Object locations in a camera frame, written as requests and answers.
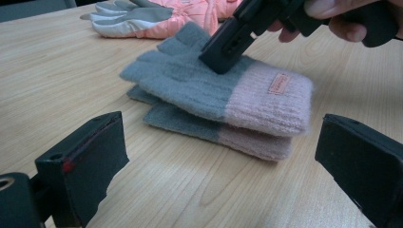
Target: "glove label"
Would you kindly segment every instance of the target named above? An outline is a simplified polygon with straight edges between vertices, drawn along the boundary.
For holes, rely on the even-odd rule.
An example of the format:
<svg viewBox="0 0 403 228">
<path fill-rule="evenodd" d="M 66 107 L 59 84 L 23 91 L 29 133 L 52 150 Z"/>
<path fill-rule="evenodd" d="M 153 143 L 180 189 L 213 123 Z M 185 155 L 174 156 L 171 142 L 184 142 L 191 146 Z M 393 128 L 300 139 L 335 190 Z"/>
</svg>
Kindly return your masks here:
<svg viewBox="0 0 403 228">
<path fill-rule="evenodd" d="M 273 83 L 270 85 L 269 93 L 282 94 L 284 93 L 285 87 L 287 87 L 290 82 L 290 76 L 284 73 L 278 73 Z"/>
</svg>

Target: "black plastic part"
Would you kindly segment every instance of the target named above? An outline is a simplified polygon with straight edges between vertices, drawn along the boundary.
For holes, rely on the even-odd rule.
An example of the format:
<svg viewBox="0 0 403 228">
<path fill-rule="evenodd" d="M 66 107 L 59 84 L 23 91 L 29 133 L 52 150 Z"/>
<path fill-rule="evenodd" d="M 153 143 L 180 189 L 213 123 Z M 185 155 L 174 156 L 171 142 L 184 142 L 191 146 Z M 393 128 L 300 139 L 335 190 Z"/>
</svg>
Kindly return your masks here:
<svg viewBox="0 0 403 228">
<path fill-rule="evenodd" d="M 38 178 L 53 193 L 55 225 L 86 226 L 127 163 L 120 112 L 92 119 L 36 159 Z"/>
<path fill-rule="evenodd" d="M 222 24 L 201 50 L 199 59 L 216 73 L 227 72 L 255 41 L 251 33 L 262 35 L 278 18 L 285 2 L 264 0 L 242 2 L 234 12 L 239 18 L 230 18 Z"/>
<path fill-rule="evenodd" d="M 327 114 L 315 159 L 376 227 L 403 227 L 403 145 Z"/>
<path fill-rule="evenodd" d="M 35 1 L 35 0 L 1 0 L 0 7 L 6 6 L 6 5 L 18 4 L 18 3 L 33 2 L 33 1 Z"/>
<path fill-rule="evenodd" d="M 26 174 L 0 175 L 0 226 L 43 227 Z"/>
<path fill-rule="evenodd" d="M 44 185 L 35 175 L 30 180 L 30 186 L 32 188 L 36 205 L 38 208 L 39 218 L 42 222 L 45 222 L 54 211 L 54 196 L 49 186 Z"/>
<path fill-rule="evenodd" d="M 94 4 L 97 2 L 104 2 L 105 0 L 75 0 L 77 7 Z"/>
<path fill-rule="evenodd" d="M 388 11 L 386 1 L 374 2 L 364 7 L 343 14 L 347 21 L 356 22 L 367 28 L 367 35 L 362 44 L 374 48 L 391 41 L 399 26 Z"/>
<path fill-rule="evenodd" d="M 278 19 L 290 31 L 299 30 L 306 37 L 311 35 L 326 20 L 309 17 L 303 4 L 304 0 L 244 0 L 235 10 L 234 17 L 225 21 L 207 42 L 199 58 L 216 73 L 226 73 L 253 44 L 255 36 L 260 36 Z M 368 48 L 389 42 L 398 31 L 385 1 L 343 15 L 348 21 L 367 28 L 362 43 Z"/>
</svg>

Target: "knitted glove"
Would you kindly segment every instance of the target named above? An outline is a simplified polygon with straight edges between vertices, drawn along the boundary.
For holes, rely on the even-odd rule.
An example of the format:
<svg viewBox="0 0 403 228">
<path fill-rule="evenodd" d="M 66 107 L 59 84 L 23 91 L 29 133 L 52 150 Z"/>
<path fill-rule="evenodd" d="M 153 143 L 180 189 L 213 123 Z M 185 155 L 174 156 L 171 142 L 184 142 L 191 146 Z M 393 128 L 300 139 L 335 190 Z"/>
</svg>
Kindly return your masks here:
<svg viewBox="0 0 403 228">
<path fill-rule="evenodd" d="M 242 57 L 226 74 L 199 60 L 209 36 L 194 23 L 141 55 L 125 80 L 193 115 L 275 136 L 309 127 L 311 81 L 295 72 Z"/>
<path fill-rule="evenodd" d="M 208 121 L 165 103 L 134 86 L 127 95 L 153 105 L 144 122 L 165 130 L 226 145 L 267 161 L 280 161 L 291 154 L 291 138 L 275 137 L 229 124 Z"/>
<path fill-rule="evenodd" d="M 214 0 L 130 0 L 97 3 L 97 12 L 81 16 L 104 37 L 155 38 L 173 36 L 186 22 L 195 22 L 210 34 L 218 27 Z"/>
</svg>

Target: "wood grain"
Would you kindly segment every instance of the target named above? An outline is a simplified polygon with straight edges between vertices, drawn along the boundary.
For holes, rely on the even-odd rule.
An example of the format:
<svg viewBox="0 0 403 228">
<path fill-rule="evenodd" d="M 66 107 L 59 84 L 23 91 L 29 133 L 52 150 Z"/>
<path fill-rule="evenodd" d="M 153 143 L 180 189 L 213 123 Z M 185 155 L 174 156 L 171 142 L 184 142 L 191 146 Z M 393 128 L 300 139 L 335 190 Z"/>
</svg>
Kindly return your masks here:
<svg viewBox="0 0 403 228">
<path fill-rule="evenodd" d="M 281 44 L 265 33 L 246 51 L 312 79 L 312 128 L 286 161 L 147 126 L 149 105 L 125 96 L 122 69 L 160 41 L 105 39 L 80 15 L 94 6 L 0 24 L 0 173 L 36 173 L 34 159 L 89 119 L 124 115 L 130 163 L 88 227 L 363 227 L 360 213 L 314 160 L 326 113 L 403 142 L 403 43 L 365 48 L 326 28 Z"/>
</svg>

